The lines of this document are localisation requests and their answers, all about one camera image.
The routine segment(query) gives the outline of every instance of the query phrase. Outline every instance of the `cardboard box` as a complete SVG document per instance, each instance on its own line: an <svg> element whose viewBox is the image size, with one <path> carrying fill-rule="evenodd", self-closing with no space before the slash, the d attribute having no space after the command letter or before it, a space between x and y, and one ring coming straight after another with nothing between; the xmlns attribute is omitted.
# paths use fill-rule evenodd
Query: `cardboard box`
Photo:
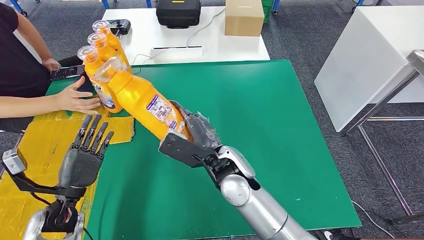
<svg viewBox="0 0 424 240"><path fill-rule="evenodd" d="M225 35L259 37L264 24L261 0L226 0Z"/></svg>

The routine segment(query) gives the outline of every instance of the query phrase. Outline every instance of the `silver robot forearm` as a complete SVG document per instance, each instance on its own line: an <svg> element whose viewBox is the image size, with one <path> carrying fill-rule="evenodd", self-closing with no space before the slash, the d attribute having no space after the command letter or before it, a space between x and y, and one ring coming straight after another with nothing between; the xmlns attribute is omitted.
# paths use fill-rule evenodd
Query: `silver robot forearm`
<svg viewBox="0 0 424 240"><path fill-rule="evenodd" d="M317 240L263 188L253 189L238 174L220 182L223 197L243 216L261 240Z"/></svg>

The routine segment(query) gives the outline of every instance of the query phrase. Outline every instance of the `human hand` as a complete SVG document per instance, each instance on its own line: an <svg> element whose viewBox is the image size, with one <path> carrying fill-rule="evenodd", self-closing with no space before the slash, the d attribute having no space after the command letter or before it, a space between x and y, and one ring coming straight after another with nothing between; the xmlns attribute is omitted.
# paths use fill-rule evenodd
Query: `human hand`
<svg viewBox="0 0 424 240"><path fill-rule="evenodd" d="M53 70L59 69L61 67L61 64L54 60L53 58L47 58L47 59L43 59L41 61L41 64L48 69L48 71L50 73L52 73Z"/></svg>
<svg viewBox="0 0 424 240"><path fill-rule="evenodd" d="M59 110L77 111L85 114L99 114L97 111L91 109L100 106L100 99L98 97L81 99L91 97L93 94L91 92L77 91L85 80L86 79L82 76L78 81L54 95Z"/></svg>

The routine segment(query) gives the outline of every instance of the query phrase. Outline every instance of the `yellow cardboard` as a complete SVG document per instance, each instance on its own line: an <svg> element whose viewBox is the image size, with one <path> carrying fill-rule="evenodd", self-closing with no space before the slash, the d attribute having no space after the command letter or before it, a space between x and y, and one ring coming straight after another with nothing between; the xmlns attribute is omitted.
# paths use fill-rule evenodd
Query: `yellow cardboard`
<svg viewBox="0 0 424 240"><path fill-rule="evenodd" d="M98 111L102 118L99 126L104 121L109 122L108 131L114 131L110 144L130 142L134 135L134 118L109 117L109 113L100 107ZM85 114L73 112L69 117L65 111L57 111L36 116L29 124L19 150L27 161L25 175L35 183L45 186L55 186L59 182L59 169L63 158L75 139ZM96 192L97 181L87 188L85 196L78 202L77 209L85 215L85 225L88 223L91 205ZM37 210L44 209L46 205L34 199L28 192L23 192L16 187L13 180L5 172L0 181L0 233L1 239L20 240L25 227ZM38 194L49 202L55 201L55 196ZM43 233L47 239L60 239L65 234Z"/></svg>

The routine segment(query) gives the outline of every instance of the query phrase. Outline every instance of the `robotic arm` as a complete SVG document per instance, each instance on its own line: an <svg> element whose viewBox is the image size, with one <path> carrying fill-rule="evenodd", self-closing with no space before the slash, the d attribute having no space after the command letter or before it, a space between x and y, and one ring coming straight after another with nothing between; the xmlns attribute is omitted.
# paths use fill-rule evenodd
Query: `robotic arm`
<svg viewBox="0 0 424 240"><path fill-rule="evenodd" d="M259 184L246 158L234 147L222 145L204 116L171 102L184 117L192 139L169 132L160 142L159 152L191 168L205 168L224 199L238 210L261 240L317 240ZM44 232L67 233L65 239L81 240L85 220L76 210L76 204L96 180L114 134L109 132L97 151L108 123L103 123L93 141L100 116L96 116L88 128L91 120L90 115L84 119L65 155L56 186L42 186L28 179L24 174L26 162L18 149L3 154L0 163L21 191L31 192L35 197L34 193L56 195L55 202L32 216L24 240L43 240L40 233Z"/></svg>
<svg viewBox="0 0 424 240"><path fill-rule="evenodd" d="M59 184L56 186L39 185L27 178L24 173L27 164L18 148L3 153L0 163L19 190L30 192L42 202L46 201L35 193L56 196L56 201L32 215L23 240L44 240L40 233L66 233L66 240L82 239L85 218L83 213L77 211L76 205L86 193L87 187L96 181L105 151L114 135L114 132L110 131L102 142L108 123L104 122L95 135L101 116L97 115L88 128L92 118L91 115L84 118L64 157L59 172Z"/></svg>
<svg viewBox="0 0 424 240"><path fill-rule="evenodd" d="M316 240L256 180L255 170L234 147L221 144L209 121L175 101L193 137L170 132L159 151L192 168L204 167L227 202L244 217L261 240Z"/></svg>

